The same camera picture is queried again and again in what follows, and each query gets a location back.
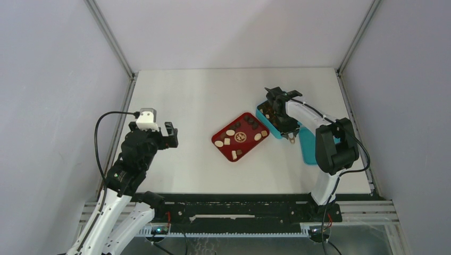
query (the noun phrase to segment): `red tray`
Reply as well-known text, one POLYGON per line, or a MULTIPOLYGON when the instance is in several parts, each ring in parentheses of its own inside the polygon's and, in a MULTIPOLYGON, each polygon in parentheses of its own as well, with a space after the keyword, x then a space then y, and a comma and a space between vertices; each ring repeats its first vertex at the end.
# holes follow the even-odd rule
POLYGON ((230 162, 236 162, 257 144, 261 143, 268 135, 269 130, 254 115, 243 113, 216 133, 212 137, 212 143, 230 162), (259 140, 256 140, 257 134, 261 135, 259 140), (229 145, 226 144, 226 139, 230 140, 229 145))

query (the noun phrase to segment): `robotic arm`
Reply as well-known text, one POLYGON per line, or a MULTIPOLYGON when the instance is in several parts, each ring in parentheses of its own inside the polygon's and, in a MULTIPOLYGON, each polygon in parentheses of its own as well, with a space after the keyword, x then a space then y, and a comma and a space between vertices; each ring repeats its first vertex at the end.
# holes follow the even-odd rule
POLYGON ((310 194, 315 208, 324 206, 331 195, 330 201, 334 201, 333 192, 339 174, 350 168, 359 157, 357 144, 350 136, 354 135, 351 121, 326 116, 308 105, 296 90, 284 92, 279 87, 266 90, 266 98, 277 117, 276 126, 282 136, 288 138, 290 133, 296 136, 300 122, 316 137, 315 158, 321 172, 310 194))
POLYGON ((148 191, 140 195, 134 210, 111 233, 119 215, 145 179, 157 151, 178 146, 178 130, 171 122, 165 122, 168 136, 164 137, 155 119, 154 109, 143 108, 137 120, 130 122, 130 132, 121 145, 119 158, 106 173, 106 188, 100 193, 86 227, 66 254, 120 254, 136 233, 154 218, 154 209, 164 203, 155 193, 148 191))

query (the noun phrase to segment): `white wall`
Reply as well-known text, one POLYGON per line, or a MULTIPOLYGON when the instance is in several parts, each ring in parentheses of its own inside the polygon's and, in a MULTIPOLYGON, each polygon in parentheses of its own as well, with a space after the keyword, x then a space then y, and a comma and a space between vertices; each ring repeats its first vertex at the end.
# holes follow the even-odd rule
POLYGON ((335 67, 372 0, 97 0, 146 69, 335 67))
POLYGON ((413 254, 448 254, 451 2, 384 1, 345 72, 382 194, 413 254))
POLYGON ((63 253, 99 181, 95 122, 128 78, 83 1, 0 5, 0 254, 63 253))

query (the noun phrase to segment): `white tabletop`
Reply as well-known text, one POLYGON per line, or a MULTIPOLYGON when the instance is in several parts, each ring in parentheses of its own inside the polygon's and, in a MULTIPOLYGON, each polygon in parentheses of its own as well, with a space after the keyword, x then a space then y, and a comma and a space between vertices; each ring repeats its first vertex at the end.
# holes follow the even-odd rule
MULTIPOLYGON (((164 129, 178 128, 179 146, 159 151, 138 192, 158 193, 309 193, 320 171, 302 159, 299 140, 269 136, 235 163, 211 137, 243 112, 255 114, 265 101, 264 87, 298 90, 316 108, 348 117, 332 68, 200 69, 140 71, 129 111, 151 107, 164 129)), ((133 121, 128 116, 121 143, 133 121)), ((351 169, 361 169, 356 161, 351 169)), ((370 193, 365 173, 341 178, 337 193, 370 193)))

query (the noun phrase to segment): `gray floor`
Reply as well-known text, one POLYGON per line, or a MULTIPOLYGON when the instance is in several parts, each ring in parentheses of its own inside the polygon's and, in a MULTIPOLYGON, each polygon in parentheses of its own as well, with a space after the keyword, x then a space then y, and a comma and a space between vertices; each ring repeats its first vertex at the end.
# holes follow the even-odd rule
MULTIPOLYGON (((331 242, 343 255, 368 254, 391 255, 383 226, 336 226, 332 228, 331 242)), ((183 238, 167 238, 159 243, 174 255, 183 255, 183 238)), ((328 254, 338 254, 327 244, 328 254)), ((143 237, 134 238, 122 253, 164 255, 143 237)), ((192 255, 241 255, 241 254, 324 254, 321 244, 307 238, 287 237, 230 237, 230 238, 188 238, 188 254, 192 255)))

